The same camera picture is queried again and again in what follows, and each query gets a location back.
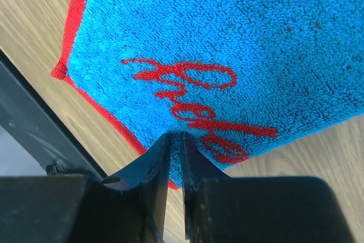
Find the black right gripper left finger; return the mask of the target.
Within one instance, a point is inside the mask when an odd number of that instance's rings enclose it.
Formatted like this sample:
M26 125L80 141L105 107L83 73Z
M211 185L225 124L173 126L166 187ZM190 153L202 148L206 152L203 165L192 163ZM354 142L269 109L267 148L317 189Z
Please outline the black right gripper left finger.
M169 134L102 181L86 175L1 178L2 242L161 242Z

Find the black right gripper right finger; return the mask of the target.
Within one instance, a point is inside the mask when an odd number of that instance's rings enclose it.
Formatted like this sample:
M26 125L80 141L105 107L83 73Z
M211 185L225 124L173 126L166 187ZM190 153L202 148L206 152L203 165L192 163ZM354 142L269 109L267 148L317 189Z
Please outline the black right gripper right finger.
M190 242L344 242L333 190L312 176L232 178L180 136L185 236Z

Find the red and blue patterned towel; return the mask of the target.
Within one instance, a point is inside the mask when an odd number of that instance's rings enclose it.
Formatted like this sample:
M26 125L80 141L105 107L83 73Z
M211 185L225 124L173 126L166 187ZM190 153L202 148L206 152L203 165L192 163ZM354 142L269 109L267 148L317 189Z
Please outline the red and blue patterned towel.
M139 153L226 169L363 113L363 0L71 0L54 78Z

